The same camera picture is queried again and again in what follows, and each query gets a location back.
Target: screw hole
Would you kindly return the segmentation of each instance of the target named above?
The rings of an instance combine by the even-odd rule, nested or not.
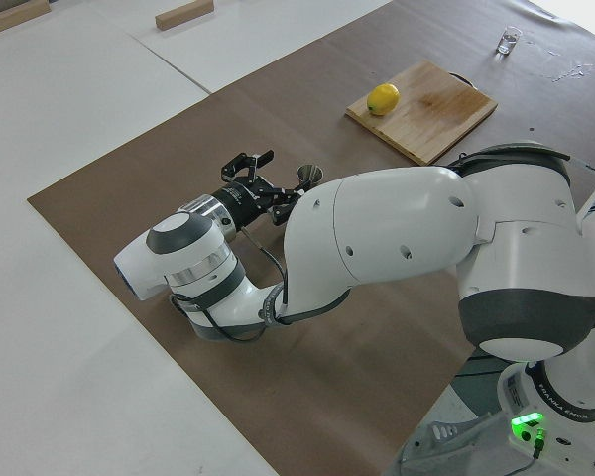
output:
[[[463,203],[457,196],[450,196],[448,199],[452,205],[457,206],[458,208],[463,208],[465,206],[465,203]]]
[[[413,252],[410,251],[410,248],[408,248],[406,245],[401,245],[399,247],[399,251],[402,254],[402,256],[404,258],[406,258],[407,260],[411,260],[413,257]]]

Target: wooden block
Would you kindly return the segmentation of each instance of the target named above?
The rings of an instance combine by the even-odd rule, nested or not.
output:
[[[49,0],[29,0],[27,3],[0,12],[0,32],[50,11]]]
[[[346,114],[422,166],[438,159],[498,106],[429,61],[415,64],[388,82],[401,94],[394,111],[373,116],[366,94],[348,106]]]
[[[213,11],[213,0],[195,0],[182,7],[174,8],[169,12],[157,15],[155,20],[157,21],[159,30],[167,30]]]

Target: green led indicator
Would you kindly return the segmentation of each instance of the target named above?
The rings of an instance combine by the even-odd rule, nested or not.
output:
[[[541,419],[542,419],[542,414],[539,414],[538,412],[533,412],[532,414],[515,417],[514,419],[512,419],[512,425],[519,426],[521,424],[529,423],[530,421],[541,420]]]

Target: white tabletop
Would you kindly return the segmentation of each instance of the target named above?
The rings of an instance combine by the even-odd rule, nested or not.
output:
[[[181,0],[88,0],[105,18],[214,92],[390,0],[214,0],[212,13],[164,32]]]
[[[53,7],[0,33],[0,475],[276,474],[26,201],[206,96]]]

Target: white circular cap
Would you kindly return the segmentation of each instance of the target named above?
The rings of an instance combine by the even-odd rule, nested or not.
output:
[[[176,230],[182,225],[185,225],[189,220],[188,213],[175,213],[163,220],[158,225],[152,227],[153,230],[164,233],[166,231]]]
[[[561,346],[535,339],[492,339],[481,342],[480,348],[491,355],[514,362],[544,360],[563,352]]]

